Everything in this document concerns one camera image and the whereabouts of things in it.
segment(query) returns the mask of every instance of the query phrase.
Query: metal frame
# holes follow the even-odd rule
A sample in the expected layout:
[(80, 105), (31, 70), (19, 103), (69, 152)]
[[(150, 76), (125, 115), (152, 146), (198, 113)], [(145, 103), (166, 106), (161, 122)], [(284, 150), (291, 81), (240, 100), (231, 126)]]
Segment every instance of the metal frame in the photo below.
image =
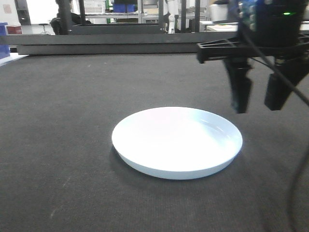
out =
[(230, 38), (234, 32), (184, 34), (0, 36), (0, 44), (18, 45), (19, 54), (196, 53), (197, 43)]
[[(75, 25), (75, 26), (67, 26), (70, 24), (70, 19), (68, 17), (65, 17), (65, 23), (64, 26), (67, 26), (67, 32), (71, 35), (90, 35), (90, 34), (155, 34), (155, 33), (163, 33), (163, 1), (159, 0), (159, 20), (158, 23), (152, 23), (152, 24), (143, 24), (142, 18), (141, 18), (141, 4), (142, 0), (138, 0), (138, 10), (139, 13), (139, 23), (137, 24), (86, 24), (85, 23), (85, 10), (84, 10), (84, 0), (79, 0), (79, 6), (80, 6), (80, 15), (82, 19), (81, 25)], [(67, 14), (67, 9), (61, 8), (60, 11), (64, 12), (64, 14)]]
[(184, 34), (124, 34), (124, 35), (6, 35), (0, 44), (7, 45), (71, 45), (71, 44), (184, 44), (222, 40), (235, 32), (184, 33)]

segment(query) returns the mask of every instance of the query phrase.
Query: chair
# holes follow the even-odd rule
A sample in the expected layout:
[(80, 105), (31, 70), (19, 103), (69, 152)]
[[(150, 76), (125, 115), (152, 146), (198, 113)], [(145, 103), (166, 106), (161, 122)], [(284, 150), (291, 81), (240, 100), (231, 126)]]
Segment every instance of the chair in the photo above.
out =
[(50, 25), (52, 26), (55, 35), (63, 35), (60, 18), (53, 18), (50, 21)]
[(41, 32), (41, 35), (50, 35), (48, 31), (46, 31), (45, 26), (48, 25), (48, 23), (39, 23), (40, 26), (43, 26), (43, 31)]

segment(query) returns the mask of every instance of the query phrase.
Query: black metal beam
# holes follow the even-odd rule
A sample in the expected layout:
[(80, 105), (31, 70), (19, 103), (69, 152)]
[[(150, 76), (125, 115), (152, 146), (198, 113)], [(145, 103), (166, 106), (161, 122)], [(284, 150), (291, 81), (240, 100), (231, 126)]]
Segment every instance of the black metal beam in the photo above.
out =
[(196, 53), (197, 46), (195, 43), (22, 45), (17, 46), (17, 52), (20, 55)]
[(59, 13), (61, 18), (62, 33), (68, 35), (72, 27), (69, 1), (59, 0)]
[(201, 11), (201, 1), (195, 0), (195, 20), (194, 20), (194, 28), (195, 32), (199, 32), (199, 18), (200, 18), (200, 11)]
[(164, 19), (163, 19), (163, 1), (165, 0), (159, 0), (159, 28), (163, 30), (163, 24), (164, 24)]
[(187, 8), (187, 1), (186, 0), (182, 0), (182, 24), (181, 24), (181, 32), (182, 33), (185, 33), (186, 8)]
[(82, 26), (86, 25), (86, 15), (85, 15), (85, 6), (84, 6), (84, 0), (78, 0), (79, 3), (79, 12), (82, 19)]
[(0, 44), (7, 45), (66, 45), (66, 44), (180, 44), (203, 43), (235, 37), (235, 32), (185, 34), (128, 35), (6, 35)]
[(161, 33), (158, 24), (87, 24), (86, 26), (73, 26), (74, 35), (95, 34), (155, 34)]

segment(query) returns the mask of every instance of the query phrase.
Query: gray bar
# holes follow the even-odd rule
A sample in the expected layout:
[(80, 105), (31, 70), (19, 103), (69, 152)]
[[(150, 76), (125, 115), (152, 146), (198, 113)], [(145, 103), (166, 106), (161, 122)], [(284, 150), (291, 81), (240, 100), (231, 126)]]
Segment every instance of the gray bar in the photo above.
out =
[(59, 1), (59, 11), (61, 18), (62, 33), (69, 34), (71, 28), (71, 14), (70, 14), (70, 3), (67, 0)]
[(6, 35), (0, 44), (61, 45), (61, 44), (179, 44), (202, 43), (235, 37), (235, 32), (126, 34), (126, 35)]
[(185, 23), (186, 23), (186, 8), (187, 8), (187, 0), (182, 0), (182, 25), (181, 25), (181, 33), (185, 33)]
[(79, 11), (80, 11), (80, 14), (81, 14), (81, 19), (82, 19), (82, 26), (86, 26), (84, 0), (78, 0), (78, 2), (79, 2)]
[(200, 11), (201, 11), (201, 1), (195, 0), (195, 20), (194, 20), (194, 28), (195, 32), (199, 32), (199, 17), (200, 17)]
[(161, 54), (196, 53), (195, 43), (178, 44), (100, 44), (18, 46), (20, 55)]

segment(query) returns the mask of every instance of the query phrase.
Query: blue storage bin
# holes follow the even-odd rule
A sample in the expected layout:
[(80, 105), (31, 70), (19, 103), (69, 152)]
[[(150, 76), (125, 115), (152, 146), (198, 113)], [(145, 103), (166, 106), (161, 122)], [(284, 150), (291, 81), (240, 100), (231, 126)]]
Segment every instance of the blue storage bin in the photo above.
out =
[(114, 4), (113, 11), (115, 13), (134, 12), (134, 4)]
[[(5, 25), (8, 25), (8, 23), (1, 23), (0, 22), (0, 35), (6, 35), (5, 32)], [(10, 56), (10, 48), (8, 45), (0, 45), (0, 59), (9, 57)]]

